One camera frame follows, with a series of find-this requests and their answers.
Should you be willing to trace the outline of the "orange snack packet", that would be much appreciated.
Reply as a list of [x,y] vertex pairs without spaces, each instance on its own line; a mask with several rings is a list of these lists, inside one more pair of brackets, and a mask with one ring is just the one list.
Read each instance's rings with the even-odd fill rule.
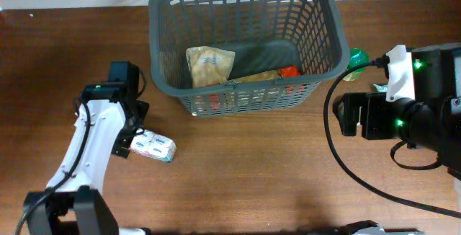
[[[230,80],[231,84],[263,82],[269,80],[282,80],[289,77],[300,76],[295,66],[265,71],[250,76]],[[276,102],[286,102],[295,91],[294,85],[287,87],[264,87],[247,92],[230,92],[223,95],[224,112],[244,112],[247,110],[269,110]]]

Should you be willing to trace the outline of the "green lid glass jar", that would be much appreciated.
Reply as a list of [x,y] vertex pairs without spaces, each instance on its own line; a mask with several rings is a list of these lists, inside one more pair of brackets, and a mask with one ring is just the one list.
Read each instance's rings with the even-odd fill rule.
[[[368,54],[359,48],[352,48],[350,50],[350,59],[349,59],[349,65],[347,66],[347,69],[351,69],[355,66],[362,65],[364,63],[368,63],[370,61],[370,58]],[[364,68],[357,69],[356,71],[351,72],[350,74],[347,74],[343,80],[344,81],[354,81],[357,80],[362,72],[364,71]]]

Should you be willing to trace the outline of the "grey plastic shopping basket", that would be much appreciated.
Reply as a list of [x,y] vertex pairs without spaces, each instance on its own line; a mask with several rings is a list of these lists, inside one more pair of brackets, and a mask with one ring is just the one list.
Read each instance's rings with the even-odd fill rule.
[[[148,13],[153,83],[199,117],[241,113],[225,113],[223,95],[264,87],[295,86],[286,102],[269,110],[298,106],[349,64],[335,0],[149,0]],[[192,86],[186,50],[200,46],[236,53],[226,83]],[[230,83],[288,66],[295,66],[300,76]]]

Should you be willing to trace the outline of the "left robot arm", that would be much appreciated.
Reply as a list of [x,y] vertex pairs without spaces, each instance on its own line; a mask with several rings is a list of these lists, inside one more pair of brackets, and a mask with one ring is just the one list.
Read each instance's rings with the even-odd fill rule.
[[121,228],[102,197],[111,155],[129,154],[144,131],[149,105],[139,98],[143,72],[129,61],[115,61],[106,81],[85,86],[73,102],[75,133],[46,188],[29,192],[16,234],[149,234],[148,228]]

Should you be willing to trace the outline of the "tissue pocket packs bundle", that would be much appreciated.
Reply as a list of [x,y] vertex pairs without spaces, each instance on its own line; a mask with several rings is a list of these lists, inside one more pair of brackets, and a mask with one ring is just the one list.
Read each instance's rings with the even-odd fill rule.
[[145,130],[144,133],[133,138],[130,150],[152,159],[171,162],[176,151],[176,144],[166,136]]

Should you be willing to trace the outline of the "beige grain pouch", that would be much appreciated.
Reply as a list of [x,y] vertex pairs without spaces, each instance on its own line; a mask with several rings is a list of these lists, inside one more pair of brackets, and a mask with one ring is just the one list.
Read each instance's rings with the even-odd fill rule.
[[194,88],[227,82],[236,53],[209,46],[188,48],[186,59]]

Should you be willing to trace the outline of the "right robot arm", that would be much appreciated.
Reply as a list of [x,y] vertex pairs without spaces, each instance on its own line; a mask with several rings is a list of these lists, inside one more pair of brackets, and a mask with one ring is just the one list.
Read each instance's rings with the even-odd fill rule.
[[343,136],[362,126],[367,140],[399,138],[437,153],[436,165],[460,178],[460,44],[397,45],[378,59],[386,92],[346,93],[333,112]]

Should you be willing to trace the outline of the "pale green foil packet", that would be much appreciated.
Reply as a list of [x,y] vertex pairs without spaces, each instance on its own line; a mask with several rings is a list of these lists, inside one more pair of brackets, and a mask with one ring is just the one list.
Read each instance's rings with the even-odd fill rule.
[[374,84],[373,87],[376,89],[377,92],[387,92],[388,91],[387,84],[384,84],[384,85]]

